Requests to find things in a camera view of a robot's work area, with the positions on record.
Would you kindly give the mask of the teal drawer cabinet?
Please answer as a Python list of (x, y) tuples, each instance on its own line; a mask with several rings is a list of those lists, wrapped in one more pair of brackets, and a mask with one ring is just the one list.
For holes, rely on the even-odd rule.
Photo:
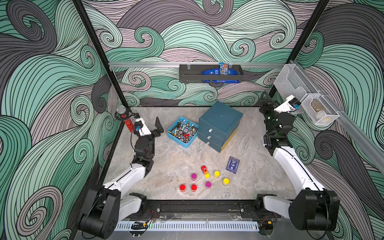
[(216, 102), (200, 118), (198, 138), (217, 152), (232, 139), (243, 113), (222, 102)]

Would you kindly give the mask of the purple paint can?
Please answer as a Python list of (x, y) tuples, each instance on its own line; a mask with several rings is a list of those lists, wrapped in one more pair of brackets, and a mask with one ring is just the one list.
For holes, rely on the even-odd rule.
[(211, 187), (212, 187), (212, 183), (211, 183), (211, 182), (206, 182), (206, 183), (205, 183), (205, 188), (206, 188), (206, 189), (209, 190)]
[(191, 174), (191, 180), (192, 180), (192, 181), (196, 181), (196, 180), (197, 180), (197, 174), (192, 173), (192, 174)]

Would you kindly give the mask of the red paint can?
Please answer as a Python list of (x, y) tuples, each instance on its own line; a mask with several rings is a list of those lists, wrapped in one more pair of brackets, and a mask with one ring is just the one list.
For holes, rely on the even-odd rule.
[(191, 191), (192, 191), (192, 192), (196, 192), (196, 191), (197, 191), (197, 188), (198, 188), (198, 187), (197, 187), (196, 184), (192, 184), (192, 185), (191, 185)]
[(186, 185), (181, 184), (179, 189), (180, 189), (180, 191), (181, 191), (182, 193), (185, 192), (185, 191), (186, 191)]

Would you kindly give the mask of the yellow paint can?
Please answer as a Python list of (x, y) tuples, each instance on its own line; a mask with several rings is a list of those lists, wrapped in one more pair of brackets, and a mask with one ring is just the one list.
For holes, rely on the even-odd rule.
[(219, 178), (221, 173), (219, 171), (214, 171), (214, 177)]
[(230, 180), (228, 178), (223, 179), (223, 185), (227, 186), (230, 183)]

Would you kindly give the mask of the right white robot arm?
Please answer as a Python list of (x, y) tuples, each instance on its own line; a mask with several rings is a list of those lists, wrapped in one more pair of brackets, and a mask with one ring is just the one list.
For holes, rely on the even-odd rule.
[(293, 200), (283, 200), (258, 194), (255, 208), (261, 213), (288, 218), (298, 230), (330, 232), (336, 229), (340, 198), (316, 180), (288, 141), (296, 119), (292, 113), (300, 105), (294, 96), (288, 96), (278, 105), (266, 92), (256, 103), (265, 117), (264, 147), (283, 167), (297, 195)]

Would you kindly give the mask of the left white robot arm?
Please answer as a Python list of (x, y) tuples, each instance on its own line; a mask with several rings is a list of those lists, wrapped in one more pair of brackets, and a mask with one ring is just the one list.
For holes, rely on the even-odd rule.
[(87, 233), (91, 238), (109, 238), (119, 221), (146, 207), (146, 196), (129, 193), (129, 190), (151, 171), (155, 156), (155, 138), (164, 133), (164, 128), (160, 119), (156, 119), (156, 128), (151, 131), (142, 118), (135, 121), (134, 127), (139, 138), (129, 167), (112, 181), (90, 187), (86, 195), (77, 219), (77, 227), (81, 233)]

